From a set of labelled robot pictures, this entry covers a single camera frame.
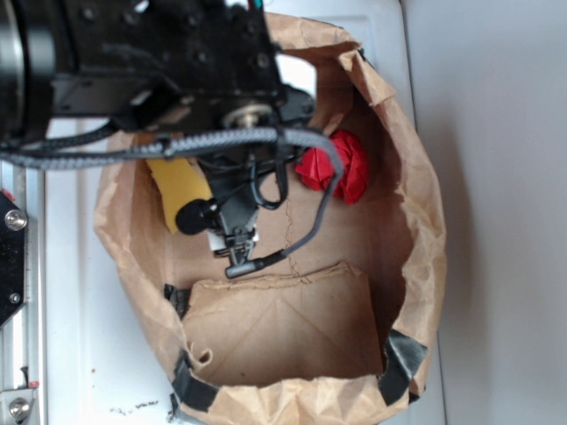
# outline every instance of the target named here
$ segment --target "red crumpled cloth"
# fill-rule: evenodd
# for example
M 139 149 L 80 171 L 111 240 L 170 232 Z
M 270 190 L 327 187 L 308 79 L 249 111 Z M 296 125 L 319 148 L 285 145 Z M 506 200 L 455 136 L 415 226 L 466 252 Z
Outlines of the red crumpled cloth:
M 369 156 L 362 148 L 358 136 L 346 130 L 338 130 L 330 136 L 345 167 L 335 197 L 341 197 L 347 204 L 357 203 L 369 186 Z M 333 176 L 333 166 L 327 154 L 318 148 L 311 148 L 295 167 L 301 181 L 313 190 L 327 189 Z

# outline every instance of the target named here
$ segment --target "black metal bracket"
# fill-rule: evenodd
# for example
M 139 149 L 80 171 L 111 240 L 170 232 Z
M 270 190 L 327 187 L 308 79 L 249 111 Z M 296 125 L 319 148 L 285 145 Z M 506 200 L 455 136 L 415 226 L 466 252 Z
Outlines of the black metal bracket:
M 0 192 L 0 327 L 23 305 L 27 216 Z

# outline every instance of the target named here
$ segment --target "black cable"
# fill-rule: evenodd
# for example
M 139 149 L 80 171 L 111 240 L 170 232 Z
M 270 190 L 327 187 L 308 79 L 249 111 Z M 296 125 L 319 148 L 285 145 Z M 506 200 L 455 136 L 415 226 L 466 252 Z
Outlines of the black cable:
M 81 135 L 70 135 L 65 137 L 45 139 L 42 143 L 41 149 L 43 151 L 58 151 L 60 149 L 75 148 L 77 146 L 83 146 L 85 144 L 103 140 L 106 137 L 110 137 L 117 131 L 118 128 L 109 121 L 102 127 Z
M 88 166 L 106 166 L 134 159 L 196 157 L 249 143 L 278 143 L 278 141 L 281 141 L 282 136 L 287 143 L 295 146 L 323 149 L 329 155 L 335 173 L 319 204 L 311 230 L 286 249 L 274 252 L 264 258 L 246 261 L 240 266 L 227 268 L 226 275 L 228 278 L 233 278 L 261 270 L 285 259 L 292 252 L 313 239 L 321 227 L 327 204 L 343 175 L 343 165 L 335 151 L 334 145 L 324 135 L 295 128 L 286 128 L 284 130 L 271 127 L 242 128 L 192 135 L 171 141 L 170 143 L 150 143 L 123 151 L 98 153 L 54 152 L 50 155 L 45 154 L 44 151 L 1 151 L 0 159 L 8 160 L 18 166 L 31 168 L 74 169 Z

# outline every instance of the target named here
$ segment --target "brown paper bag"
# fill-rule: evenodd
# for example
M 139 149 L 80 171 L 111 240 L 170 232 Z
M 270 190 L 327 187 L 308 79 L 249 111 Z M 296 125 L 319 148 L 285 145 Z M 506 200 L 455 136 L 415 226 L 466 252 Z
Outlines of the brown paper bag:
M 223 281 L 205 235 L 168 233 L 143 162 L 105 169 L 96 230 L 185 413 L 211 424 L 379 423 L 424 391 L 446 274 L 439 184 L 360 44 L 312 20 L 271 15 L 268 25 L 317 67 L 312 124 L 354 132 L 369 153 L 361 202 L 333 199 L 314 241 L 242 282 Z M 152 136 L 133 139 L 111 148 Z M 290 180 L 285 205 L 260 214 L 257 257 L 313 222 L 321 193 Z M 192 288 L 187 313 L 166 284 Z

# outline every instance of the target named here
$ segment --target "yellow object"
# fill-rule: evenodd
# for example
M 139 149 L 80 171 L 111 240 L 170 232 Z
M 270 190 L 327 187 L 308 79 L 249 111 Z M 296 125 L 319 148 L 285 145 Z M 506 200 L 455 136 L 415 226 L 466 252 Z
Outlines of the yellow object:
M 175 224 L 177 212 L 195 199 L 210 199 L 213 193 L 206 180 L 185 158 L 148 159 L 146 163 L 161 193 L 167 228 L 174 235 L 179 230 Z

